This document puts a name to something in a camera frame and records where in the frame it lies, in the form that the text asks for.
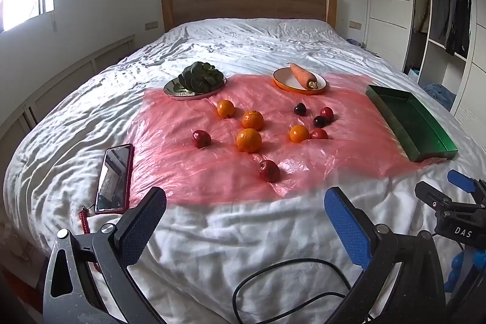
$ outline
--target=wooden headboard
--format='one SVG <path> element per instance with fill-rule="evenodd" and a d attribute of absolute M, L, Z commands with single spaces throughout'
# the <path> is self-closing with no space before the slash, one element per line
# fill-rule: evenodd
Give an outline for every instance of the wooden headboard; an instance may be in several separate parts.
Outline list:
<path fill-rule="evenodd" d="M 337 0 L 162 0 L 164 28 L 207 18 L 314 19 L 336 27 Z"/>

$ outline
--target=bed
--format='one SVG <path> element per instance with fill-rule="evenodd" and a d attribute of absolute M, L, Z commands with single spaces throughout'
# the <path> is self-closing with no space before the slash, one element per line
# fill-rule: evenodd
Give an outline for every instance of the bed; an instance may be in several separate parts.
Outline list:
<path fill-rule="evenodd" d="M 414 196 L 421 180 L 453 200 L 469 202 L 467 194 L 447 183 L 447 172 L 456 169 L 483 177 L 486 155 L 451 114 L 404 73 L 334 32 L 336 0 L 162 0 L 162 8 L 166 28 L 172 29 L 70 94 L 28 134 L 8 167 L 6 212 L 46 254 L 60 228 L 82 232 L 78 211 L 94 202 L 104 151 L 125 142 L 145 90 L 163 87 L 196 59 L 214 64 L 228 77 L 271 75 L 289 59 L 299 59 L 320 74 L 369 76 L 377 85 L 413 92 L 459 151 L 451 161 L 401 177 L 335 172 L 312 193 L 274 202 L 169 205 L 142 257 L 129 268 L 167 322 L 236 322 L 231 307 L 235 287 L 251 273 L 285 259 L 331 261 L 353 283 L 361 268 L 349 260 L 324 212 L 324 192 L 331 186 L 341 187 L 373 222 L 404 234 L 435 226 L 434 212 Z M 118 218 L 97 215 L 88 222 L 97 230 Z M 458 246 L 435 239 L 446 276 Z M 108 310 L 121 318 L 101 275 L 94 276 Z M 390 289 L 391 282 L 372 314 L 383 307 Z M 329 268 L 287 267 L 242 290 L 240 315 L 244 322 L 258 322 L 325 291 L 346 292 Z M 334 297 L 319 300 L 288 322 L 324 322 L 339 303 Z"/>

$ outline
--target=orange plate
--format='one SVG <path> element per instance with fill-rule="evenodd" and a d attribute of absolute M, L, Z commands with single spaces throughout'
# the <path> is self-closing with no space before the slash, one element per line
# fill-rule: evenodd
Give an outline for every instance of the orange plate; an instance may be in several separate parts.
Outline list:
<path fill-rule="evenodd" d="M 319 76 L 314 72 L 311 73 L 317 79 L 317 86 L 319 87 L 317 90 L 306 90 L 305 88 L 303 88 L 292 74 L 290 68 L 280 68 L 275 70 L 274 82 L 277 87 L 285 91 L 290 91 L 291 93 L 316 95 L 324 92 L 324 90 L 326 89 L 326 80 L 324 80 L 324 77 Z"/>

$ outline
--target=red cloth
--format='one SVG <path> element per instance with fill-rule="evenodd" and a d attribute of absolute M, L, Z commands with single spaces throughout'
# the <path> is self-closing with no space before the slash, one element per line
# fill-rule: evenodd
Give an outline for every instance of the red cloth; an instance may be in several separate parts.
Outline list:
<path fill-rule="evenodd" d="M 382 178 L 415 171 L 431 161 L 410 162 L 387 123 L 365 95 L 371 79 L 329 74 L 329 89 L 305 96 L 283 91 L 268 76 L 236 75 L 218 94 L 198 101 L 175 101 L 162 90 L 147 90 L 142 110 L 134 119 L 128 142 L 135 146 L 130 206 L 135 206 L 152 186 L 165 190 L 168 201 L 213 204 L 242 200 L 276 200 L 291 191 L 305 192 L 317 186 L 332 170 Z M 221 119 L 215 105 L 233 102 L 233 118 Z M 306 116 L 293 112 L 303 102 Z M 329 140 L 292 143 L 289 130 L 303 124 L 314 129 L 313 118 L 329 106 L 335 120 L 324 129 Z M 239 152 L 235 138 L 244 111 L 263 114 L 262 149 Z M 195 130 L 207 131 L 212 144 L 197 149 L 191 142 Z M 279 165 L 282 180 L 259 179 L 259 162 Z"/>

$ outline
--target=metal screw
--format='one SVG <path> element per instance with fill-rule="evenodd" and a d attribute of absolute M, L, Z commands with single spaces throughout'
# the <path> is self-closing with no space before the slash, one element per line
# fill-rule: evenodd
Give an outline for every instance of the metal screw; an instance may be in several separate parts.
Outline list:
<path fill-rule="evenodd" d="M 430 239 L 432 237 L 429 231 L 420 231 L 420 236 L 424 239 Z"/>
<path fill-rule="evenodd" d="M 101 232 L 102 232 L 103 234 L 109 234 L 111 231 L 113 231 L 113 229 L 114 229 L 114 228 L 115 228 L 115 227 L 114 227 L 114 225 L 113 225 L 113 224 L 108 223 L 108 224 L 105 224 L 105 225 L 103 225 L 103 226 L 101 227 Z"/>
<path fill-rule="evenodd" d="M 387 234 L 390 229 L 385 224 L 378 224 L 376 230 L 379 234 Z"/>
<path fill-rule="evenodd" d="M 59 239 L 64 239 L 67 235 L 69 235 L 69 232 L 67 231 L 66 228 L 62 228 L 59 231 L 57 231 L 57 237 Z"/>

